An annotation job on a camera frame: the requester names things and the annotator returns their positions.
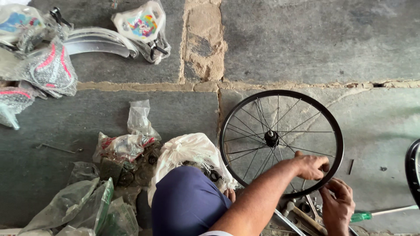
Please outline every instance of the person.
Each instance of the person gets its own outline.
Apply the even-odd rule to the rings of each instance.
[[[327,157],[297,151],[294,158],[282,160],[258,176],[236,199],[233,190],[222,194],[198,168],[177,167],[156,184],[153,235],[257,236],[292,178],[318,180],[324,177],[321,170],[329,170]],[[352,189],[332,178],[319,191],[328,234],[348,236],[355,207]]]

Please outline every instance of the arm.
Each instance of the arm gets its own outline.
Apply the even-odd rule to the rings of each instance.
[[[273,216],[278,201],[292,178],[321,179],[328,171],[328,158],[295,153],[256,178],[226,213],[209,229],[234,236],[258,235]]]
[[[349,236],[349,223],[354,207],[353,190],[341,179],[332,178],[319,192],[322,196],[322,213],[329,235]]]

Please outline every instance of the blue pants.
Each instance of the blue pants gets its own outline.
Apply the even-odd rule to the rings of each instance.
[[[153,236],[198,236],[232,205],[199,169],[180,166],[156,184]]]

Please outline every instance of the bare foot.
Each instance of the bare foot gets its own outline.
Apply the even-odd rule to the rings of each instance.
[[[223,193],[226,197],[229,198],[229,200],[234,203],[236,201],[236,194],[233,189],[226,189]]]

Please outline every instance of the wooden handle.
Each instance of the wooden handle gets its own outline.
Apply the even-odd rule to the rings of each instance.
[[[314,227],[316,230],[318,230],[322,235],[328,236],[327,230],[322,227],[320,224],[318,224],[315,220],[313,220],[310,216],[306,215],[301,211],[299,208],[294,207],[293,212],[298,215],[299,217],[303,218],[308,224],[310,224],[312,227]]]

